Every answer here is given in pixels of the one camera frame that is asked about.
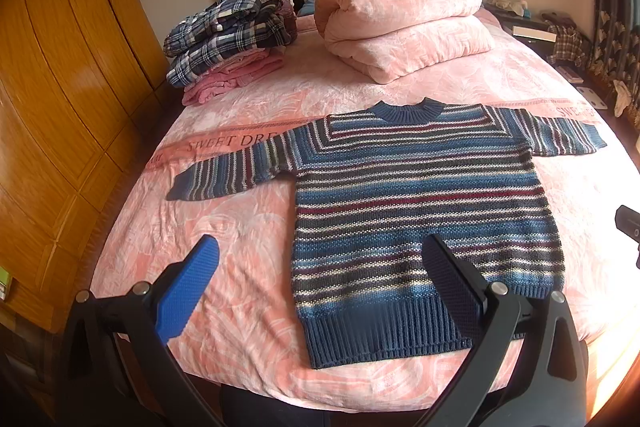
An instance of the sweater cuff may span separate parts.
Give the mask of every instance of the sweater cuff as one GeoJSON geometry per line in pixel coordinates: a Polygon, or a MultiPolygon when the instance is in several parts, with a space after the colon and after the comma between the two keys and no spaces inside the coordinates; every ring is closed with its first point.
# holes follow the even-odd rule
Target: sweater cuff
{"type": "Polygon", "coordinates": [[[593,144],[596,149],[602,149],[607,146],[607,143],[600,137],[596,126],[591,125],[589,123],[584,124],[585,130],[587,131],[587,136],[589,140],[593,144]]]}
{"type": "Polygon", "coordinates": [[[171,187],[169,193],[166,195],[167,201],[190,201],[187,197],[191,192],[192,180],[193,180],[194,166],[189,167],[185,172],[181,172],[175,177],[174,186],[171,187]]]}

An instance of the plaid cloth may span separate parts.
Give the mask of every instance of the plaid cloth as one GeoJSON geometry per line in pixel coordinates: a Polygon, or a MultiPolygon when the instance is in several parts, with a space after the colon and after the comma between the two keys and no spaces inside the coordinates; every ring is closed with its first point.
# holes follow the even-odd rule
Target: plaid cloth
{"type": "Polygon", "coordinates": [[[561,61],[573,62],[577,68],[583,68],[587,63],[587,55],[582,50],[583,37],[579,30],[570,26],[551,24],[549,31],[558,35],[554,54],[546,61],[552,66],[561,61]]]}
{"type": "Polygon", "coordinates": [[[215,33],[254,20],[261,5],[260,0],[217,0],[204,12],[187,17],[171,30],[162,50],[169,58],[177,57],[215,33]]]}
{"type": "Polygon", "coordinates": [[[239,52],[289,44],[291,37],[282,17],[276,14],[281,7],[281,0],[270,0],[262,5],[255,20],[215,33],[192,46],[174,59],[166,74],[167,82],[174,87],[187,87],[210,67],[239,52]]]}

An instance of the curtain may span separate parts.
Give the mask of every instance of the curtain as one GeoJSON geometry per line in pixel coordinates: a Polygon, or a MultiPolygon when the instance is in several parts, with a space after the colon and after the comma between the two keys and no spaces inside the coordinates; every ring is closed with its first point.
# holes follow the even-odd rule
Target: curtain
{"type": "Polygon", "coordinates": [[[596,27],[588,71],[607,92],[625,83],[632,103],[625,116],[640,130],[640,0],[595,0],[596,27]]]}

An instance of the ribbed collar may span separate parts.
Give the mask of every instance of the ribbed collar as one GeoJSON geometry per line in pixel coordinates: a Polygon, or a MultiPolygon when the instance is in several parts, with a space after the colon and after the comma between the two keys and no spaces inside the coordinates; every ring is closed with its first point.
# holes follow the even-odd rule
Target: ribbed collar
{"type": "Polygon", "coordinates": [[[390,123],[429,123],[438,117],[446,105],[425,97],[415,105],[388,105],[381,101],[369,110],[390,123]]]}

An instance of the pink folded clothing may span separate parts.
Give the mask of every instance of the pink folded clothing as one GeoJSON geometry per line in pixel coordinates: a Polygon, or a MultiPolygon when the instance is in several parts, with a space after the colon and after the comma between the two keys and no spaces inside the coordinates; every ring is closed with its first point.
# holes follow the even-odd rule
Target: pink folded clothing
{"type": "Polygon", "coordinates": [[[236,87],[247,86],[265,74],[280,69],[284,62],[282,50],[271,48],[264,51],[267,52],[266,56],[258,59],[254,58],[255,54],[245,56],[245,63],[232,70],[213,72],[209,70],[202,74],[196,83],[184,88],[182,105],[189,106],[209,102],[216,95],[229,92],[236,87]]]}
{"type": "Polygon", "coordinates": [[[316,0],[314,17],[326,42],[370,39],[417,24],[473,15],[482,0],[316,0]]]}
{"type": "Polygon", "coordinates": [[[269,56],[269,50],[270,48],[260,48],[239,52],[232,57],[226,58],[222,62],[217,63],[215,66],[210,67],[205,73],[196,78],[195,83],[197,84],[211,73],[231,73],[231,71],[251,64],[256,60],[262,60],[264,57],[269,56]]]}
{"type": "Polygon", "coordinates": [[[494,38],[473,16],[425,22],[371,39],[326,42],[327,49],[379,84],[452,58],[487,52],[494,38]]]}

